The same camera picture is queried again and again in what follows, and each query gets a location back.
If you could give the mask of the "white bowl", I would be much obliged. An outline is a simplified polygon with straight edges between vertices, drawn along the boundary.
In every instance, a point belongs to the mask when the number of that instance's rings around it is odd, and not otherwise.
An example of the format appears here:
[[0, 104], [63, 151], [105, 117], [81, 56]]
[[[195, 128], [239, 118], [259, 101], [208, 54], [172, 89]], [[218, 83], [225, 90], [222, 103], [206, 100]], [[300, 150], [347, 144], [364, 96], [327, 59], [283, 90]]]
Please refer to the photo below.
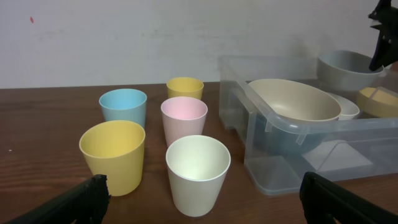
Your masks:
[[329, 93], [329, 95], [331, 95], [341, 106], [341, 113], [338, 118], [339, 120], [351, 120], [355, 119], [359, 115], [360, 109], [355, 103], [333, 93]]

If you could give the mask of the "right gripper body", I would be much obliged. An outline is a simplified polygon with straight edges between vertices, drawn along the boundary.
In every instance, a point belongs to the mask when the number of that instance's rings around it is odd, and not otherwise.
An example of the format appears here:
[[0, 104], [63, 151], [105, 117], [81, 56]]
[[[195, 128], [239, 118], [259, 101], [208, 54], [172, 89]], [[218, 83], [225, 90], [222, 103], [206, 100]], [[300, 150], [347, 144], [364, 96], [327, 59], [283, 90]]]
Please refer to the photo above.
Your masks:
[[368, 17], [373, 20], [371, 27], [379, 30], [382, 40], [397, 37], [397, 8], [392, 6], [391, 0], [379, 0]]

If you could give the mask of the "grey bowl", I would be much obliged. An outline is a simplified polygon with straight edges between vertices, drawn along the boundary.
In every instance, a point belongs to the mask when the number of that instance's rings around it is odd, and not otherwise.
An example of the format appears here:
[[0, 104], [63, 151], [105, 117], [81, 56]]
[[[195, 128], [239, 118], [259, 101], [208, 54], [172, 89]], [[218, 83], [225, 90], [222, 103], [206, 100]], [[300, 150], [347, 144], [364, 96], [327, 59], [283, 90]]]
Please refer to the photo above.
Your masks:
[[384, 73], [384, 67], [370, 70], [371, 60], [371, 57], [348, 50], [322, 52], [317, 58], [317, 78], [336, 90], [359, 91]]

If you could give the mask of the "yellow bowl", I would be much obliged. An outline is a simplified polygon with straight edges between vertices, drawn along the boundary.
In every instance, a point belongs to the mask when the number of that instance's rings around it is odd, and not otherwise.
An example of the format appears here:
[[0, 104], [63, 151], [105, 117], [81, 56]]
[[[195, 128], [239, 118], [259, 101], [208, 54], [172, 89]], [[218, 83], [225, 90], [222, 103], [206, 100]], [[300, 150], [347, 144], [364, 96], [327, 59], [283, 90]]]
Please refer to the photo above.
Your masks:
[[381, 86], [360, 90], [356, 104], [360, 110], [375, 117], [397, 117], [397, 93]]

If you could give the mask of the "beige bowl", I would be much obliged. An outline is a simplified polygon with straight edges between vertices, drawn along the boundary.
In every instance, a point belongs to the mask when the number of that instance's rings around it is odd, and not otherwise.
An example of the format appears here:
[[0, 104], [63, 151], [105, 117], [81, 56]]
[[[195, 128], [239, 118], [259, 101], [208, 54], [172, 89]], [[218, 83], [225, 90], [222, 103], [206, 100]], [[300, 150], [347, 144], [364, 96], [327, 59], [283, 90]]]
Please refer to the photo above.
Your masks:
[[337, 120], [341, 105], [330, 94], [290, 80], [266, 78], [249, 86], [279, 115], [299, 123]]

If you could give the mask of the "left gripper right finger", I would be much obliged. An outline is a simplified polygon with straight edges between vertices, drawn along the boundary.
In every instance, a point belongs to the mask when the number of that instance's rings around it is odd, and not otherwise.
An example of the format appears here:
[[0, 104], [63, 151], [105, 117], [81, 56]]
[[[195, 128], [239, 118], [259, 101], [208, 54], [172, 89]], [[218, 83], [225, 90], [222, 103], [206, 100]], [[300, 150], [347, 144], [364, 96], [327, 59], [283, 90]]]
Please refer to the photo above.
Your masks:
[[397, 215], [314, 172], [305, 173], [300, 186], [300, 200], [308, 224], [397, 223]]

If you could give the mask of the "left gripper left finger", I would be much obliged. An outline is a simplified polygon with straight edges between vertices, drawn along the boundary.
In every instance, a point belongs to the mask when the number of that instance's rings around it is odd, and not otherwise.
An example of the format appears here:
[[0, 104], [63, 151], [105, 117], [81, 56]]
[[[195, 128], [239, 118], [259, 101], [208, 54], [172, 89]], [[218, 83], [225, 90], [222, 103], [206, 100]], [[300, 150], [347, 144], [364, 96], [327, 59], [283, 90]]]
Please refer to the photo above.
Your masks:
[[96, 174], [9, 223], [101, 223], [111, 198], [106, 182]]

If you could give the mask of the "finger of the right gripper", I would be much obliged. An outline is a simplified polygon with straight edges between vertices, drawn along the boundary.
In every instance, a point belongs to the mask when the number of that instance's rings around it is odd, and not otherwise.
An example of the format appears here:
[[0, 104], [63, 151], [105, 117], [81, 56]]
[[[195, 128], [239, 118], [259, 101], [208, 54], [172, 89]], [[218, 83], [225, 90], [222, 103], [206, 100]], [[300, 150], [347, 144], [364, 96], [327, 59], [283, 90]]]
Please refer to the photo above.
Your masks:
[[387, 29], [381, 29], [369, 69], [376, 71], [395, 62], [397, 62], [397, 35]]

